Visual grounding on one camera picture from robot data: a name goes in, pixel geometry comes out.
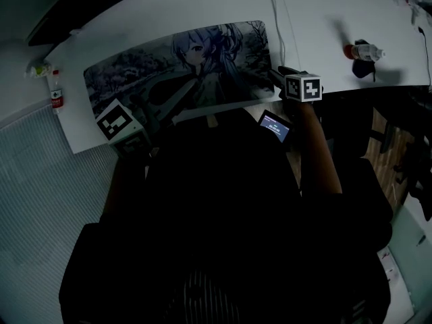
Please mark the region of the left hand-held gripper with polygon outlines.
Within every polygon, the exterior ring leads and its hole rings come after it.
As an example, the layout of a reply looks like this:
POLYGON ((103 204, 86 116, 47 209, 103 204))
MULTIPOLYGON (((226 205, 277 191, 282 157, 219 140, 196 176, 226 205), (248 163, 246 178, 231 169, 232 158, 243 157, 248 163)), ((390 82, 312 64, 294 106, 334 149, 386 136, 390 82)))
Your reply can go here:
POLYGON ((161 147, 160 122, 170 120, 188 104, 197 84, 197 78, 158 81, 145 99, 132 96, 129 106, 114 98, 96 123, 107 144, 120 157, 152 153, 161 147))

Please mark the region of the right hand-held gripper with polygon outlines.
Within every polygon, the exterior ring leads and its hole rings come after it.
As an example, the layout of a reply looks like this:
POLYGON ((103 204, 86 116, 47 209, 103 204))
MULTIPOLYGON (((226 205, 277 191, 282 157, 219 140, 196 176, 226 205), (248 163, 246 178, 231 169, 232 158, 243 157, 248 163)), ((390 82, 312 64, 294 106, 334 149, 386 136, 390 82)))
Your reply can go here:
POLYGON ((301 74, 298 70, 280 65, 277 71, 270 69, 268 77, 274 86, 285 91, 284 97, 287 99, 301 103, 322 100, 323 89, 320 76, 301 74))

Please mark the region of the anime printed desk mat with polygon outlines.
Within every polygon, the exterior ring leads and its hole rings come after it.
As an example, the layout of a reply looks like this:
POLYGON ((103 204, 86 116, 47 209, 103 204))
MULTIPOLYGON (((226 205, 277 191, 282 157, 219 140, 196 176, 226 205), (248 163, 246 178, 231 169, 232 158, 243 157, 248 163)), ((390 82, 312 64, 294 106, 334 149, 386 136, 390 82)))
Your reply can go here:
POLYGON ((92 112, 114 99, 129 106, 158 81, 197 78, 182 110, 243 103, 274 96, 264 22, 219 24, 180 32, 133 47, 84 70, 92 112))

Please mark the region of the person's right forearm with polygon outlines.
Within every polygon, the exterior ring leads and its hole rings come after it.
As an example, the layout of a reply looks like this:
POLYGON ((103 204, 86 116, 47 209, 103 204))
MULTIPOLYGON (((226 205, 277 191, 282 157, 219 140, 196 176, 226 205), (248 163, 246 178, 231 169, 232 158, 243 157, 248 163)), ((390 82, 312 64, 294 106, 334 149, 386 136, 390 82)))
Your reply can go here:
POLYGON ((321 123, 311 104, 294 105, 294 125, 300 145, 303 195, 341 194, 340 179, 321 123))

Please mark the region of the person's left forearm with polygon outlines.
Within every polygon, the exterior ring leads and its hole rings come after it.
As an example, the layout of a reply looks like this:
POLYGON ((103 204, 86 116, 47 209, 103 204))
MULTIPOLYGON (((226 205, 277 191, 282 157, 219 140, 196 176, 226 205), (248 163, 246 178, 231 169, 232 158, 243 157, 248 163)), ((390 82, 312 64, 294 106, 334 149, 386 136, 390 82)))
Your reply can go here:
POLYGON ((115 165, 104 214, 131 209, 144 195, 146 160, 144 157, 119 158, 115 165))

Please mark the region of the small display screen device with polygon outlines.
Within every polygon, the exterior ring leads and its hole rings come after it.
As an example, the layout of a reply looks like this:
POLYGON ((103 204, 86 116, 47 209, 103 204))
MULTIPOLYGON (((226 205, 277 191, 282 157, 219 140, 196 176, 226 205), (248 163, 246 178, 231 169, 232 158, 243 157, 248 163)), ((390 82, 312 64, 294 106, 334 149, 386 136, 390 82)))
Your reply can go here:
POLYGON ((293 128, 293 125, 290 122, 280 118, 276 114, 266 109, 260 116, 258 124, 261 127, 271 130, 277 136, 278 140, 283 144, 288 142, 293 128))

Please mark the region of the black cloth pouch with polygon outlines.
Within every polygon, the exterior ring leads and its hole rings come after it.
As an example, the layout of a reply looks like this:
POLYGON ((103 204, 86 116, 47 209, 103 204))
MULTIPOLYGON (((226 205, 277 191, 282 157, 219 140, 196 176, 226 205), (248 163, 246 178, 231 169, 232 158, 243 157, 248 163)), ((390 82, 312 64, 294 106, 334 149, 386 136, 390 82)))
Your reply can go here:
POLYGON ((373 82, 376 81, 375 74, 375 62, 374 61, 367 61, 360 58, 358 55, 358 46, 360 45, 368 45, 369 43, 366 40, 359 39, 356 40, 354 43, 355 49, 352 51, 352 54, 354 56, 353 65, 352 65, 352 73, 357 78, 365 78, 369 75, 372 75, 373 82))

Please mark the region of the clear bottle red cap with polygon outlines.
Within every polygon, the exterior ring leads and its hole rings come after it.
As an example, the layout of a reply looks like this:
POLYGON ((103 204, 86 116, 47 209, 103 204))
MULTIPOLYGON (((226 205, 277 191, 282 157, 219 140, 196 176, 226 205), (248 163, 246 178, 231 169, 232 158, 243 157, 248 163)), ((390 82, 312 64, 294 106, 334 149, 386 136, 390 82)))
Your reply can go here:
POLYGON ((344 54, 348 59, 361 61, 379 61, 385 57, 385 51, 371 44, 346 45, 344 54))
POLYGON ((63 109, 63 84, 61 83, 59 70, 53 70, 50 77, 51 106, 54 114, 58 115, 63 109))

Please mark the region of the person's black shirt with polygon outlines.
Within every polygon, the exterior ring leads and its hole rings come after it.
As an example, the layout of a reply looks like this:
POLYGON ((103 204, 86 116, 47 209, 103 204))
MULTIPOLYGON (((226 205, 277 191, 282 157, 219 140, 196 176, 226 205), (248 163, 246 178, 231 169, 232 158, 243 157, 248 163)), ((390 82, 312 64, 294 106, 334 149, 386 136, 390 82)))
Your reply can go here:
POLYGON ((82 228, 64 324, 182 324, 194 269, 240 324, 383 324, 390 290, 360 197, 303 195, 281 142, 246 111, 176 126, 145 173, 136 205, 82 228))

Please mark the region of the white bottle green label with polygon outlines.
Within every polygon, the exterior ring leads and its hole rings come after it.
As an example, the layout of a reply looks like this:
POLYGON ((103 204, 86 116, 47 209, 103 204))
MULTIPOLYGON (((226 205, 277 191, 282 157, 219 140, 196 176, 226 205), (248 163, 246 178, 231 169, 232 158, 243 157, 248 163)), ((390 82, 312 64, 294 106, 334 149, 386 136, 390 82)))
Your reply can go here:
POLYGON ((52 66, 50 63, 29 64, 24 72, 25 78, 42 78, 50 75, 52 66))

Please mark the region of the black office chair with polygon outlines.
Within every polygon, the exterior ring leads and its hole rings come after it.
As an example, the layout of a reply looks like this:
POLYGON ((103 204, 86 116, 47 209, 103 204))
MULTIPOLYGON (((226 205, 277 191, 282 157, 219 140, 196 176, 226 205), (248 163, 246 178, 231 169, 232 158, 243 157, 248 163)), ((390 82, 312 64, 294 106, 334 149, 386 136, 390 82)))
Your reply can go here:
POLYGON ((384 87, 372 95, 372 104, 389 125, 409 132, 413 143, 394 170, 407 181, 407 191, 420 202, 426 221, 432 219, 432 93, 418 88, 384 87))

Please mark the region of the striped black white garment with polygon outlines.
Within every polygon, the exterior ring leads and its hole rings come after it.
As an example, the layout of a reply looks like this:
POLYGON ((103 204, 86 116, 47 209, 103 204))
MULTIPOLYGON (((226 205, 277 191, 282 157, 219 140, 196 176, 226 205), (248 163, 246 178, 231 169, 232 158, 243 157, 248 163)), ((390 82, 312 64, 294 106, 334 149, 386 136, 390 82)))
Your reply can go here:
POLYGON ((237 304, 203 271, 189 272, 179 293, 182 324, 240 324, 237 304))

